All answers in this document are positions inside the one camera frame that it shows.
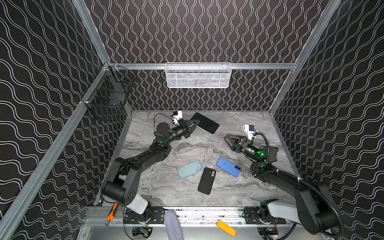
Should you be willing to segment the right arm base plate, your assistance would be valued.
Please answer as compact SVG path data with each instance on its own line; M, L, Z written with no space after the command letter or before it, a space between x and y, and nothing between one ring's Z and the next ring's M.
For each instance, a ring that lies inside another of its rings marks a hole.
M286 220L272 217L264 207L245 207L242 213L247 225L284 225Z

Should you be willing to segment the black phone case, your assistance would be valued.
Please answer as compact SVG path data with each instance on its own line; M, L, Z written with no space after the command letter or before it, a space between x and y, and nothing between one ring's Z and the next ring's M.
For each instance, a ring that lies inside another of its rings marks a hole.
M203 174L198 186L198 191L200 193L210 195L212 191L212 186L215 180L216 171L211 168L204 168Z

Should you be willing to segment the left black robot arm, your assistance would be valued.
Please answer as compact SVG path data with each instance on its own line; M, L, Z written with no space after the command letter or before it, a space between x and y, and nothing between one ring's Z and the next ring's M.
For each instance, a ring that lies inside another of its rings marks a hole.
M138 194L140 177L143 171L166 159L173 141L189 138L197 128L199 120L179 120L179 125L170 128L167 123L157 125L155 139L145 152L131 158L116 158L105 176L101 195L106 196L136 214L143 215L149 202Z

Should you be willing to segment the black smartphone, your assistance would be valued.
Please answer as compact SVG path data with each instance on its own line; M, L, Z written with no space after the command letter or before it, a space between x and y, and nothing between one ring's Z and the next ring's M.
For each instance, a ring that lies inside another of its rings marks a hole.
M200 114L200 113L195 113L191 120L199 120L199 124L198 124L198 127L200 127L201 129L203 129L204 131L210 133L210 134L214 134L217 129L219 128L219 124L216 123L215 121L207 118L206 116Z

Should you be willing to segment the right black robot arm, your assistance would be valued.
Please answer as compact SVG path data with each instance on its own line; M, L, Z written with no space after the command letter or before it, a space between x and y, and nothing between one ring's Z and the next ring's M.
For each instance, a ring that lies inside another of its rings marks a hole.
M327 187L275 167L273 163L277 161L279 149L271 146L264 134L254 133L251 138L227 134L224 140L233 152L243 154L252 162L250 171L254 178L278 187L296 201L294 206L279 204L276 199L261 202L262 222L285 219L302 225L311 234L321 233L334 239L342 236L342 215Z

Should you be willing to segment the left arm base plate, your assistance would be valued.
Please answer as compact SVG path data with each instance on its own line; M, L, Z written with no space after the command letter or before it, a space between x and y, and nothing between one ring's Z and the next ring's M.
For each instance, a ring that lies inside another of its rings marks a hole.
M143 214L126 209L123 217L124 224L163 224L166 210L162 207L147 207Z

